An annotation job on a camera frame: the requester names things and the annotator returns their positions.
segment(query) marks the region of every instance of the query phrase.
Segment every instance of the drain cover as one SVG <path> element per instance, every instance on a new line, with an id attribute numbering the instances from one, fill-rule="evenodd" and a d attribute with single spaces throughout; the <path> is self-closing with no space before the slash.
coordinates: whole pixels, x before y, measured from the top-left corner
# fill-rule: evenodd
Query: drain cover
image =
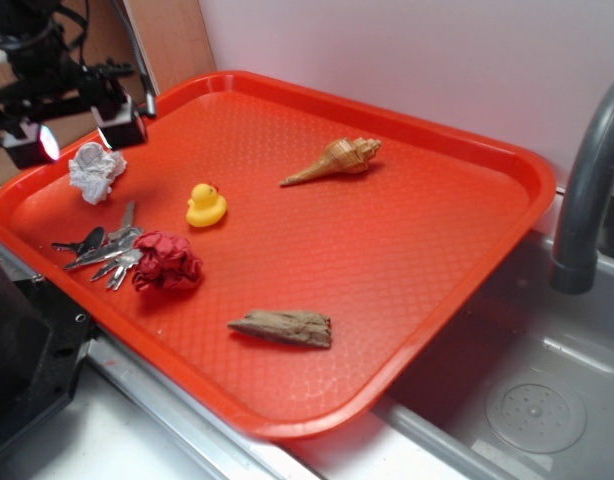
<path id="1" fill-rule="evenodd" d="M 554 453 L 576 443 L 587 415 L 574 390 L 546 374 L 527 372 L 492 387 L 487 419 L 509 445 L 530 453 Z"/>

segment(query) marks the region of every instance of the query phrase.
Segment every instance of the crumpled red paper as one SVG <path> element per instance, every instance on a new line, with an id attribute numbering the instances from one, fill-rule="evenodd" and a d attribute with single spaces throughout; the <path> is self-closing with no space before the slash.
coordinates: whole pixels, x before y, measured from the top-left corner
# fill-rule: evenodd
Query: crumpled red paper
<path id="1" fill-rule="evenodd" d="M 134 242 L 143 252 L 134 270 L 132 284 L 137 291 L 149 288 L 194 288 L 202 280 L 203 261 L 191 251 L 185 237 L 167 232 L 149 232 Z"/>

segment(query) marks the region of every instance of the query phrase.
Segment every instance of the crumpled paper ball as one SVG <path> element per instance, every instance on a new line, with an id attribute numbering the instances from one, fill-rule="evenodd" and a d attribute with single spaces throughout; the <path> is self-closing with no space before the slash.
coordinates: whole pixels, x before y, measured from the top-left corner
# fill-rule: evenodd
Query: crumpled paper ball
<path id="1" fill-rule="evenodd" d="M 106 152 L 96 142 L 84 144 L 69 161 L 70 185 L 83 191 L 85 201 L 96 205 L 111 193 L 111 184 L 127 168 L 120 152 Z"/>
<path id="2" fill-rule="evenodd" d="M 132 284 L 137 291 L 188 289 L 202 280 L 203 262 L 191 251 L 185 237 L 167 232 L 149 232 L 134 241 L 143 256 L 134 270 Z"/>

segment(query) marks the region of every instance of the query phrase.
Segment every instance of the crumpled white paper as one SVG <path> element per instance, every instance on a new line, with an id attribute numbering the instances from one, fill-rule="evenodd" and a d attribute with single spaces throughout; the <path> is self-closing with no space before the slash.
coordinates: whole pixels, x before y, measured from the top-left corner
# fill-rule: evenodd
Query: crumpled white paper
<path id="1" fill-rule="evenodd" d="M 111 193 L 111 184 L 127 168 L 120 152 L 106 152 L 96 142 L 84 144 L 69 161 L 70 185 L 83 191 L 85 201 L 96 205 Z"/>

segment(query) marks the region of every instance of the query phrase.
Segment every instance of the tray rim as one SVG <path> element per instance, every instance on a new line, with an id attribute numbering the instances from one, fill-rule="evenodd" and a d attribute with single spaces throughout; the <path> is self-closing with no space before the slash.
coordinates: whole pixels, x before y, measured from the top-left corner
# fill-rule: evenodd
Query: tray rim
<path id="1" fill-rule="evenodd" d="M 451 151 L 448 154 L 454 158 L 475 163 L 473 159 L 461 158 L 461 156 L 455 154 L 455 151 L 452 149 L 459 146 L 461 147 L 459 150 L 462 156 L 469 157 L 474 151 L 480 153 L 481 158 L 477 162 L 478 165 L 497 170 L 508 176 L 510 176 L 510 171 L 514 171 L 518 175 L 533 177 L 531 185 L 525 185 L 519 181 L 528 193 L 529 206 L 513 226 L 481 257 L 474 268 L 462 278 L 458 285 L 443 300 L 442 304 L 425 318 L 416 329 L 416 332 L 412 333 L 408 338 L 403 338 L 403 343 L 387 359 L 384 367 L 376 375 L 372 376 L 370 381 L 358 390 L 349 401 L 328 413 L 306 419 L 302 422 L 269 420 L 259 416 L 240 403 L 237 398 L 225 392 L 213 380 L 204 377 L 200 372 L 193 370 L 182 362 L 176 361 L 174 365 L 167 365 L 167 368 L 154 365 L 163 371 L 165 375 L 174 376 L 175 379 L 173 380 L 199 401 L 205 403 L 208 397 L 221 399 L 220 401 L 209 401 L 206 405 L 219 416 L 233 423 L 234 426 L 252 435 L 272 440 L 312 436 L 341 426 L 370 408 L 396 376 L 413 361 L 416 354 L 431 341 L 435 333 L 442 329 L 451 319 L 455 311 L 464 303 L 465 298 L 468 298 L 485 281 L 489 274 L 493 272 L 531 229 L 534 222 L 547 210 L 556 193 L 556 180 L 554 173 L 544 159 L 522 147 L 243 71 L 209 73 L 181 83 L 157 99 L 159 116 L 154 120 L 147 120 L 146 124 L 149 128 L 150 124 L 157 122 L 177 108 L 185 105 L 188 101 L 199 96 L 228 91 L 243 92 L 274 103 L 280 103 L 277 101 L 277 95 L 279 92 L 282 92 L 285 102 L 282 105 L 314 115 L 318 115 L 319 112 L 325 109 L 333 110 L 336 116 L 339 117 L 333 118 L 335 121 L 349 124 L 351 116 L 354 119 L 353 126 L 356 128 L 372 131 L 372 133 L 377 133 L 377 135 L 383 138 L 404 141 L 408 144 L 412 143 L 411 138 L 415 135 L 415 132 L 424 130 L 426 133 L 435 136 L 435 141 L 441 142 L 446 150 Z M 141 341 L 141 331 L 137 327 L 128 324 L 122 318 L 120 318 L 119 322 L 119 319 L 115 317 L 121 316 L 114 314 L 114 312 L 109 312 L 104 308 L 104 304 L 96 308 L 90 308 L 93 295 L 82 289 L 80 284 L 71 280 L 69 276 L 65 276 L 62 268 L 54 265 L 36 249 L 27 245 L 7 229 L 10 214 L 24 201 L 26 194 L 37 191 L 35 187 L 39 185 L 43 188 L 68 174 L 68 159 L 73 158 L 79 146 L 88 141 L 100 141 L 98 133 L 92 132 L 64 148 L 56 164 L 24 171 L 0 188 L 0 242 L 20 256 L 32 269 L 43 274 L 61 289 L 65 290 L 76 302 L 81 305 L 87 305 L 94 318 L 99 317 L 101 313 L 111 314 L 111 321 L 101 322 L 104 323 L 104 328 L 112 335 L 119 337 L 119 341 L 128 345 L 149 363 L 152 363 L 150 361 L 150 353 L 156 350 L 156 346 L 149 342 Z M 433 151 L 438 152 L 438 148 L 433 148 Z M 484 155 L 485 152 L 492 152 L 492 155 Z M 505 168 L 500 164 L 498 158 L 501 153 L 512 162 L 511 168 L 510 164 L 504 165 Z M 205 380 L 202 388 L 198 386 L 199 378 Z"/>

